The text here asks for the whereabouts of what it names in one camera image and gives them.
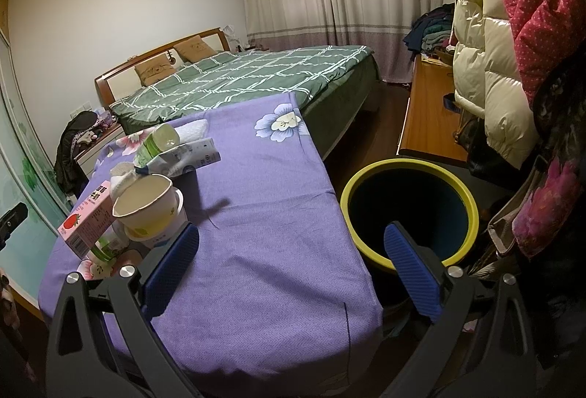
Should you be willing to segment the pink strawberry milk carton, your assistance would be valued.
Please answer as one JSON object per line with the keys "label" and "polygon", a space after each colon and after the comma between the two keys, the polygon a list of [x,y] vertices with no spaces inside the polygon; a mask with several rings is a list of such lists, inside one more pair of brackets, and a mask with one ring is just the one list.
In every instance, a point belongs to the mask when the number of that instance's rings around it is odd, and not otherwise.
{"label": "pink strawberry milk carton", "polygon": [[110,182],[104,181],[59,226],[60,237],[79,259],[85,258],[99,237],[112,225],[112,209]]}

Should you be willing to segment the paper instant noodle cup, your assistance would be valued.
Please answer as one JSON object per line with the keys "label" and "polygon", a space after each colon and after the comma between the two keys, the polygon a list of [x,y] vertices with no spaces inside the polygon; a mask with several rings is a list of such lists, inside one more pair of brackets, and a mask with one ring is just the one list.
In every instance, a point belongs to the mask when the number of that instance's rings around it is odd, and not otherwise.
{"label": "paper instant noodle cup", "polygon": [[179,211],[173,182],[159,174],[130,185],[114,202],[112,216],[133,239],[152,239],[170,226]]}

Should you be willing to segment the white green tea box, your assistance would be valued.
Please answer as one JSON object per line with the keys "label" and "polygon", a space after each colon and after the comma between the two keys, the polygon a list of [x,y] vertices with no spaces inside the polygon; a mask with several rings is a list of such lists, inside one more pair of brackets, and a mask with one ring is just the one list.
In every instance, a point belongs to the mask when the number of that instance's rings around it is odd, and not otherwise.
{"label": "white green tea box", "polygon": [[203,138],[162,152],[144,166],[135,166],[134,170],[140,175],[159,174],[176,178],[219,160],[219,151],[212,138]]}

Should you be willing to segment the green white drink bottle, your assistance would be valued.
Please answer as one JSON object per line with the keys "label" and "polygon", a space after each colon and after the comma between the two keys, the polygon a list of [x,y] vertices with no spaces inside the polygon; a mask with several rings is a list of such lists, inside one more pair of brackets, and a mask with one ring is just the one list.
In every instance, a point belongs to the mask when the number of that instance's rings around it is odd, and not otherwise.
{"label": "green white drink bottle", "polygon": [[176,147],[179,142],[180,136],[173,126],[167,123],[160,124],[141,143],[133,164],[139,168],[145,167],[159,154]]}

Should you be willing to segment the white foam fruit net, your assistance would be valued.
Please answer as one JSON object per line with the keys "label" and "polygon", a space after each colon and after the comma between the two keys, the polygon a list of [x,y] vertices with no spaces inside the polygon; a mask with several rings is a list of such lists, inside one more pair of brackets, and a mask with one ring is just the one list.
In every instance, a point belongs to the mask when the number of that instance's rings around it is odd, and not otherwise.
{"label": "white foam fruit net", "polygon": [[209,131],[209,122],[206,119],[193,120],[180,126],[175,130],[179,135],[180,143],[190,143],[204,139]]}

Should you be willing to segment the yellow rimmed trash bin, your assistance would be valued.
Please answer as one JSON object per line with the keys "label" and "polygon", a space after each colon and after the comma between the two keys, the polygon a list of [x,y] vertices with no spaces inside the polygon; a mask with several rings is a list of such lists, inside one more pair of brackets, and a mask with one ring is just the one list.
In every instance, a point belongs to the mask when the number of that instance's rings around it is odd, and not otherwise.
{"label": "yellow rimmed trash bin", "polygon": [[360,169],[343,189],[340,206],[353,243],[368,264],[393,268],[383,246],[386,227],[398,222],[446,266],[461,262],[480,229],[469,188],[429,161],[392,158]]}

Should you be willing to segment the pink floral fabric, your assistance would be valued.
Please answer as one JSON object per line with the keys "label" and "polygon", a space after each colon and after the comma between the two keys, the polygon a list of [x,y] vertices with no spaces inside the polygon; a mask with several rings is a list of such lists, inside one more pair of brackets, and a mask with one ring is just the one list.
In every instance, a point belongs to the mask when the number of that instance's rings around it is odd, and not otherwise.
{"label": "pink floral fabric", "polygon": [[536,256],[569,218],[580,193],[579,162],[555,157],[544,183],[533,190],[512,222],[515,242],[527,257]]}

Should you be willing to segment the purple floral tablecloth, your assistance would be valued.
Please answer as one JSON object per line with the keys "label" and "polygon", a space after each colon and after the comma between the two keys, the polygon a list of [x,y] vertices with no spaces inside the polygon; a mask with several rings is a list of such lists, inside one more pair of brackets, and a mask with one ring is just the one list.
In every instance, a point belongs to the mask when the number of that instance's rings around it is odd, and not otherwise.
{"label": "purple floral tablecloth", "polygon": [[293,94],[206,111],[220,159],[178,182],[201,244],[153,325],[198,386],[345,387],[381,342],[381,304]]}

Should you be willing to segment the white nightstand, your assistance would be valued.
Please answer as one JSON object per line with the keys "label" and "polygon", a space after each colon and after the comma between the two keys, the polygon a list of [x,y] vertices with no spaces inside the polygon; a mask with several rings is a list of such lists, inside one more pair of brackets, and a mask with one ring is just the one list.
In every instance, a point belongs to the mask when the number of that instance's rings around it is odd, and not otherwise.
{"label": "white nightstand", "polygon": [[89,179],[93,174],[95,162],[100,151],[102,151],[102,149],[107,144],[122,137],[123,135],[124,130],[122,126],[116,123],[112,125],[111,128],[104,131],[102,136],[99,136],[88,148],[86,148],[84,151],[81,151],[80,154],[74,157],[74,160],[78,163],[78,166],[81,167],[81,170],[84,171],[85,175]]}

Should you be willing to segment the cream puffer jacket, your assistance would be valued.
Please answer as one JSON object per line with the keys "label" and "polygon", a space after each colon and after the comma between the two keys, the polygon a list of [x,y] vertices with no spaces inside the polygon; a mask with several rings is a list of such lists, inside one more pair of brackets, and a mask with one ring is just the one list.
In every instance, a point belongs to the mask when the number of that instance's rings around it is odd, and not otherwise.
{"label": "cream puffer jacket", "polygon": [[503,0],[456,0],[455,100],[485,122],[487,144],[519,169],[536,142]]}

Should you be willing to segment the brown pillow left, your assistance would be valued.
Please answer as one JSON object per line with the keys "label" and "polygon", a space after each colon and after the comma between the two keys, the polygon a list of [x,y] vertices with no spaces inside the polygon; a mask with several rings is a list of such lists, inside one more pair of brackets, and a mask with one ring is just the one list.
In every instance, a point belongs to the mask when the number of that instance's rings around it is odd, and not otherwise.
{"label": "brown pillow left", "polygon": [[143,87],[148,87],[176,73],[165,55],[159,55],[134,67]]}

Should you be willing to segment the brown pillow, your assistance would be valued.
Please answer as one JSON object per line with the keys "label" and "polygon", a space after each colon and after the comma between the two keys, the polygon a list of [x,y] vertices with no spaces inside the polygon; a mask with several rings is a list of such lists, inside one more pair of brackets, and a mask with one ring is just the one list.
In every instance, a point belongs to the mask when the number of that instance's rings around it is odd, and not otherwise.
{"label": "brown pillow", "polygon": [[216,54],[215,49],[212,49],[198,35],[176,44],[174,49],[184,61],[189,61],[190,63],[197,63]]}
{"label": "brown pillow", "polygon": [[165,55],[159,55],[134,67],[143,87],[148,87],[176,73]]}

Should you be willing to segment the green plaid bed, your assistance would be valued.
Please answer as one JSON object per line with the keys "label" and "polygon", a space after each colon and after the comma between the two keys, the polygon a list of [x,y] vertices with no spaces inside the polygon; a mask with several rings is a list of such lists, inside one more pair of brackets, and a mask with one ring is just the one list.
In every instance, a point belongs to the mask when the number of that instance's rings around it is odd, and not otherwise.
{"label": "green plaid bed", "polygon": [[371,48],[227,51],[184,66],[110,106],[124,131],[274,94],[291,94],[320,155],[340,141],[381,79]]}

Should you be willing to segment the brown pillow right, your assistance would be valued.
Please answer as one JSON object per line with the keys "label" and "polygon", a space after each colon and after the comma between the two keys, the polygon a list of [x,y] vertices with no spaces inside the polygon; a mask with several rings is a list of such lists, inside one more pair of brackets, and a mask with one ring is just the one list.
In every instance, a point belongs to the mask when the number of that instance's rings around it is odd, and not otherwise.
{"label": "brown pillow right", "polygon": [[197,63],[216,54],[215,49],[212,49],[198,35],[176,44],[174,49],[184,61],[189,61],[190,63]]}

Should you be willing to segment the pile of folded clothes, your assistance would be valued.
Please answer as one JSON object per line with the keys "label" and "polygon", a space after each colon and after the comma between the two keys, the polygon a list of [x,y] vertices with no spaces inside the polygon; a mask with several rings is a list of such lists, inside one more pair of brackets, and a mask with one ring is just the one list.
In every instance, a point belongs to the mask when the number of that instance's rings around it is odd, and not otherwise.
{"label": "pile of folded clothes", "polygon": [[454,11],[455,4],[446,3],[417,18],[403,38],[407,50],[416,55],[441,46],[451,35]]}

